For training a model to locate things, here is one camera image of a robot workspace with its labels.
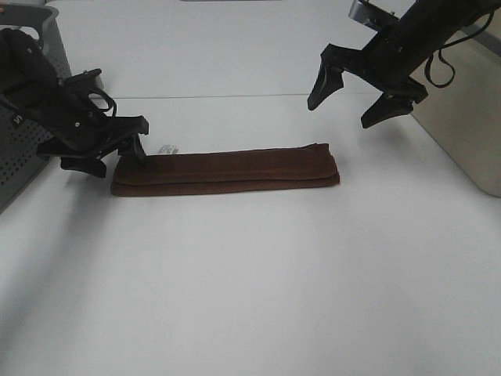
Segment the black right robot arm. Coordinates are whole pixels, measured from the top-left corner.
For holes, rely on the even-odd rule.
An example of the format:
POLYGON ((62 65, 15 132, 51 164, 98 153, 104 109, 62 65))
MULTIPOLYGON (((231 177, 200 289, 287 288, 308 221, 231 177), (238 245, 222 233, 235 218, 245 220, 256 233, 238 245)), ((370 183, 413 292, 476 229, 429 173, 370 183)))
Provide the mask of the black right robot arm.
POLYGON ((376 31, 360 50, 329 44, 321 53, 318 77, 307 99, 309 110, 344 86, 349 72, 380 90, 379 99, 362 115, 363 128, 410 114, 427 97, 424 85, 411 75, 429 67, 457 31, 482 16, 493 17, 498 1, 416 1, 397 17, 369 1, 354 1, 353 20, 376 31))

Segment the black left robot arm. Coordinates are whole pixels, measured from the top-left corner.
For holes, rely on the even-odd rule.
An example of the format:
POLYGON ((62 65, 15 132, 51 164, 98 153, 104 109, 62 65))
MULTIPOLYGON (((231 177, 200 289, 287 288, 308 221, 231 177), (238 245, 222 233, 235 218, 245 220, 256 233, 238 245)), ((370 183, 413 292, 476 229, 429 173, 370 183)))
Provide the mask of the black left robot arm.
POLYGON ((115 100, 103 90, 101 73, 94 69, 63 78, 30 35, 1 32, 2 105, 50 133, 50 139, 37 146, 39 157, 58 157, 61 168, 99 178, 106 176, 103 157, 113 152, 144 164, 139 137, 149 132, 143 116, 117 115, 115 100))

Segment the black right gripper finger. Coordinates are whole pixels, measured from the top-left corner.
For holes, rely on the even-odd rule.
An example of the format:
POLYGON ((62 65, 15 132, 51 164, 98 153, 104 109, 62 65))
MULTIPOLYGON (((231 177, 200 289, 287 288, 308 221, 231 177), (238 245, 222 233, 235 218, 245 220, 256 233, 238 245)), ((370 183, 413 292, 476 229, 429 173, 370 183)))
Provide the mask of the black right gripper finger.
POLYGON ((307 99, 309 110, 315 110, 325 99, 344 87, 344 69, 336 60, 322 59, 318 76, 307 99))
POLYGON ((412 101, 406 98, 382 94, 380 98, 362 115, 363 128, 370 128, 390 118, 410 114, 413 111, 412 101))

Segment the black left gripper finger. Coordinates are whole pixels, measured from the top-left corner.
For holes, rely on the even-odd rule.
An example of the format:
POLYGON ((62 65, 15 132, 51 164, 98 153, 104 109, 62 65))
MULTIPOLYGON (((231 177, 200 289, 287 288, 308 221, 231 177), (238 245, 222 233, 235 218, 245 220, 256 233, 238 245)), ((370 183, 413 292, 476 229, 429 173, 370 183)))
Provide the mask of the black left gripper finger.
POLYGON ((140 165, 146 163, 146 153, 138 134, 130 135, 120 143, 119 155, 140 165))
POLYGON ((60 167, 63 170, 83 172, 97 178, 106 177, 106 164, 102 162, 101 156, 93 157, 61 157, 60 167))

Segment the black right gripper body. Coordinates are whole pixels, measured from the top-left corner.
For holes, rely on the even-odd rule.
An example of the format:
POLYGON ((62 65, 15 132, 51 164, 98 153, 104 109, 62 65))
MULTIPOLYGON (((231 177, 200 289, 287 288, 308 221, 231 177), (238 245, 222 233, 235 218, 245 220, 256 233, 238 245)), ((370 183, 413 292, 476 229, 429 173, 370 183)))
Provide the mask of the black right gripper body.
POLYGON ((350 49, 329 44, 320 54, 332 59, 344 69, 370 83, 384 94, 411 99, 420 103, 427 97, 424 85, 411 78, 427 58, 407 38, 400 27, 394 25, 379 31, 363 49, 350 49))

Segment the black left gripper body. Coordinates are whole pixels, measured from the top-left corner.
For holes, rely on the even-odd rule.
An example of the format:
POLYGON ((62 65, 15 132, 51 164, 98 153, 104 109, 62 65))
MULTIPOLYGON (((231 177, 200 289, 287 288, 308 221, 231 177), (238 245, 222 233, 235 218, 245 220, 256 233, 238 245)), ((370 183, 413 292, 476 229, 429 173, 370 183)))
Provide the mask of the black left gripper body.
POLYGON ((44 94, 40 124, 52 138, 37 147, 41 157, 93 157, 119 153, 120 143, 133 134, 147 135, 143 116, 119 117, 117 104, 103 90, 102 70, 87 70, 67 79, 54 69, 37 74, 44 94))

